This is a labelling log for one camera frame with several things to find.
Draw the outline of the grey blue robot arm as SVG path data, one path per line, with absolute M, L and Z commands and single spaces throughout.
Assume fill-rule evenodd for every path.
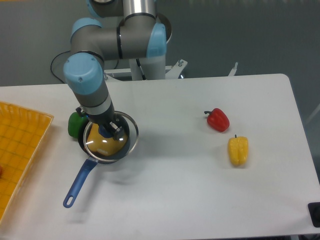
M 166 76 L 168 34 L 154 0 L 89 0 L 91 17 L 72 26 L 71 55 L 63 66 L 66 83 L 100 134 L 120 139 L 124 126 L 116 114 L 104 80 L 104 64 L 130 60 L 147 80 Z

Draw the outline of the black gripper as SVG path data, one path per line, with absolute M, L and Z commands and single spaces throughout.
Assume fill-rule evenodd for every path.
M 92 115 L 85 112 L 81 107 L 76 108 L 80 116 L 86 116 L 88 121 L 98 125 L 98 133 L 103 137 L 113 137 L 119 141 L 124 136 L 124 129 L 116 124 L 116 114 L 113 106 L 98 115 Z

